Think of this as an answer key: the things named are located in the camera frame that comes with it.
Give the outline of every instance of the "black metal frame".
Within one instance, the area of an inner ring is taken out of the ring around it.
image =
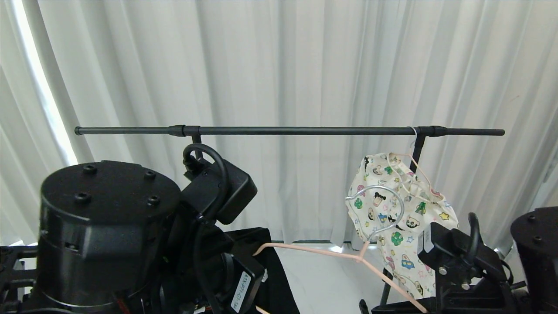
[[[422,147],[427,137],[445,135],[476,135],[502,136],[501,129],[451,129],[443,126],[418,127],[202,127],[175,125],[169,127],[76,127],[77,135],[88,134],[168,134],[173,136],[192,137],[192,142],[201,143],[202,135],[416,135],[413,159],[418,163]],[[411,171],[416,172],[417,166],[411,163]],[[384,268],[383,274],[389,279],[393,276]],[[391,287],[384,285],[380,305],[387,304]]]

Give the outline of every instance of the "screw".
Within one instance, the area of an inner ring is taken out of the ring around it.
[[[74,199],[78,204],[87,204],[91,202],[91,195],[85,192],[79,192],[74,195]]]
[[[94,165],[85,165],[83,166],[83,173],[95,174],[97,173],[97,167],[95,167]]]
[[[148,171],[145,172],[145,175],[143,176],[143,178],[146,179],[146,180],[153,180],[153,179],[155,179],[155,172],[148,170]]]
[[[161,198],[159,196],[153,195],[147,199],[147,204],[151,206],[157,206],[161,202]]]

